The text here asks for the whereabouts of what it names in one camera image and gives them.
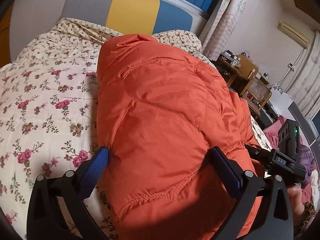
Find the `person right hand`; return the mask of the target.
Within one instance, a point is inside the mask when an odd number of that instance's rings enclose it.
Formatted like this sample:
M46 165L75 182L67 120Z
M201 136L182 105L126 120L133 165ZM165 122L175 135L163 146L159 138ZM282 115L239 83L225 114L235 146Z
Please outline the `person right hand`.
M306 220L307 210L302 202L302 189L299 185L293 185L287 188L287 194L290 200L293 224L298 226Z

